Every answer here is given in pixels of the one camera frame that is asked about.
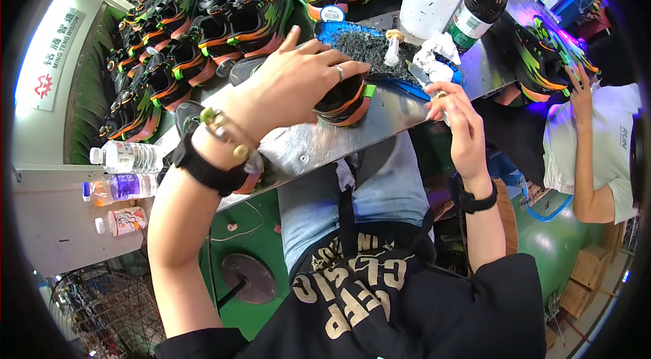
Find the shoe tag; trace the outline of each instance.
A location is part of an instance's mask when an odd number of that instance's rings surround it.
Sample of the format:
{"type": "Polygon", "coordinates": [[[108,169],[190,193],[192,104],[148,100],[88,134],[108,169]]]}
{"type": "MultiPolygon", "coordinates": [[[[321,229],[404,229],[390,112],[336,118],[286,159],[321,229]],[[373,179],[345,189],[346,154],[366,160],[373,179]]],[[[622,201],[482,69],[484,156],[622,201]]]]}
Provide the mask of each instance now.
{"type": "Polygon", "coordinates": [[[346,13],[336,5],[327,5],[321,9],[321,21],[323,22],[341,22],[344,21],[345,18],[346,13]]]}

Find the sign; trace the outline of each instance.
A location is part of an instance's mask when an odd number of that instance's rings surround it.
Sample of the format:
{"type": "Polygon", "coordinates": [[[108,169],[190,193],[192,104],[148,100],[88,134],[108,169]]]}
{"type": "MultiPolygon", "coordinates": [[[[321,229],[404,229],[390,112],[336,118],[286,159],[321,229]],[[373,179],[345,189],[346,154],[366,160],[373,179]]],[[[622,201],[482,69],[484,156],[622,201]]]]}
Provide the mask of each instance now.
{"type": "Polygon", "coordinates": [[[35,35],[32,39],[30,60],[25,61],[21,69],[18,86],[22,91],[21,101],[31,108],[52,111],[63,65],[86,17],[85,13],[72,7],[60,13],[53,18],[53,23],[47,24],[44,32],[38,33],[38,38],[35,35]]]}

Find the ring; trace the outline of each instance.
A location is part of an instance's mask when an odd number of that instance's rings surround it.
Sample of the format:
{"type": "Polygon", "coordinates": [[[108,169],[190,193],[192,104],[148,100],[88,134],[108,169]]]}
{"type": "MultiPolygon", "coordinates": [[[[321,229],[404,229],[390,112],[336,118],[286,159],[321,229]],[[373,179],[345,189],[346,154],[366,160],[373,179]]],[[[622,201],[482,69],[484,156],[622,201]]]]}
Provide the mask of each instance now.
{"type": "Polygon", "coordinates": [[[344,81],[344,69],[340,67],[339,65],[335,65],[335,69],[339,71],[339,83],[342,83],[344,81]]]}

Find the white t-shirt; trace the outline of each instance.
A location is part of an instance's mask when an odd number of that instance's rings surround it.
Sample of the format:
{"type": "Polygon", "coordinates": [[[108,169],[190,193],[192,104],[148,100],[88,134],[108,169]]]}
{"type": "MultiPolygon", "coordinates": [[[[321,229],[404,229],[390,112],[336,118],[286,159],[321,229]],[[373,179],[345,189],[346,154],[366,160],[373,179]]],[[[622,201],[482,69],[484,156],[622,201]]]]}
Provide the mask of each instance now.
{"type": "MultiPolygon", "coordinates": [[[[609,185],[614,222],[635,216],[630,178],[633,115],[642,107],[636,83],[604,86],[592,93],[592,174],[594,189],[609,185]]],[[[577,130],[570,102],[549,109],[543,138],[546,188],[574,193],[577,130]]]]}

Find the light blue jeans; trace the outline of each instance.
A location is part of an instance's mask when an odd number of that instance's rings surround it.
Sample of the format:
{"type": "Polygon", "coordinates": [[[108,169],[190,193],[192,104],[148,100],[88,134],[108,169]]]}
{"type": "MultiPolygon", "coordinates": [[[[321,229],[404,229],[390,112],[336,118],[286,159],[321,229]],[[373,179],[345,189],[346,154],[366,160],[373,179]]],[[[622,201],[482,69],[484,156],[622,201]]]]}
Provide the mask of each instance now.
{"type": "MultiPolygon", "coordinates": [[[[420,227],[429,208],[407,132],[362,150],[358,155],[353,210],[358,224],[406,222],[420,227]]],[[[282,251],[291,271],[314,242],[339,228],[337,164],[329,164],[278,188],[282,251]]]]}

